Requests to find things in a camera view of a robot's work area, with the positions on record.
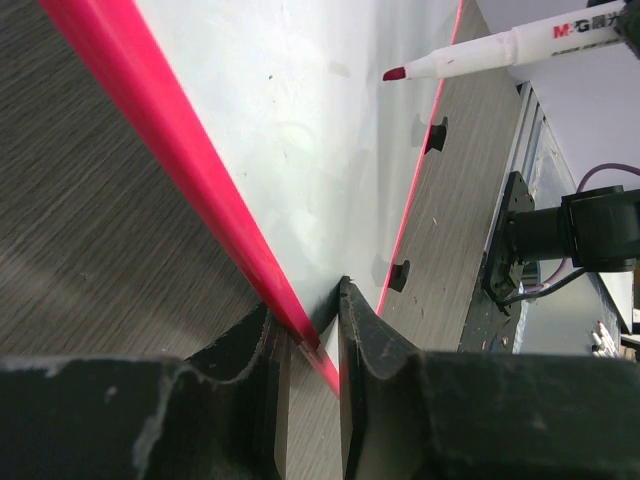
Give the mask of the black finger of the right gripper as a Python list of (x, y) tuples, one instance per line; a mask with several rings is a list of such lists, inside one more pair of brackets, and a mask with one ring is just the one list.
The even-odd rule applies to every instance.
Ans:
[(640, 0), (625, 0), (617, 20), (617, 31), (637, 59), (640, 59)]

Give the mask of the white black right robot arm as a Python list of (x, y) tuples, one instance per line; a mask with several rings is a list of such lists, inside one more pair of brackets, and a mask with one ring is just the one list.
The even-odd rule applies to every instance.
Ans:
[[(550, 19), (542, 26), (520, 27), (535, 48), (527, 63), (624, 42), (639, 54), (639, 3), (590, 1), (582, 12), (567, 20)], [(621, 186), (586, 191), (587, 181), (603, 170), (624, 170), (634, 175), (637, 167), (606, 163), (587, 172), (576, 192), (564, 196), (561, 205), (536, 211), (512, 211), (504, 215), (503, 238), (512, 262), (569, 259), (583, 272), (625, 272), (639, 259), (639, 192)]]

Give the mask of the white marker with pink cap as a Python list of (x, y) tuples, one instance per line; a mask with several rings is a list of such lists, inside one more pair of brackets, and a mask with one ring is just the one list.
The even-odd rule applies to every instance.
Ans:
[(447, 79), (615, 45), (624, 42), (617, 31), (624, 6), (625, 1), (591, 2), (582, 10), (436, 49), (385, 72), (382, 79)]

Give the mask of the pink framed whiteboard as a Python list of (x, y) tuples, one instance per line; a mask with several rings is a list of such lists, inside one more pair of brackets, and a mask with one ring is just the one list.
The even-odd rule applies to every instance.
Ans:
[(43, 9), (337, 389), (336, 288), (384, 305), (458, 1), (46, 1)]

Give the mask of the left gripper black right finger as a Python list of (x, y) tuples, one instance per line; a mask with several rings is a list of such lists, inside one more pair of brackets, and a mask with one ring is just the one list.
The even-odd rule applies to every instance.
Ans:
[(620, 359), (425, 352), (339, 283), (348, 479), (635, 479), (639, 367)]

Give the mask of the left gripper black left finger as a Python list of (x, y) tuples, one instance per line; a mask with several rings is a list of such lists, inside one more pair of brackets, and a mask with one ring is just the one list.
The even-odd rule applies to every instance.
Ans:
[(265, 305), (186, 359), (5, 356), (5, 479), (282, 479), (290, 338)]

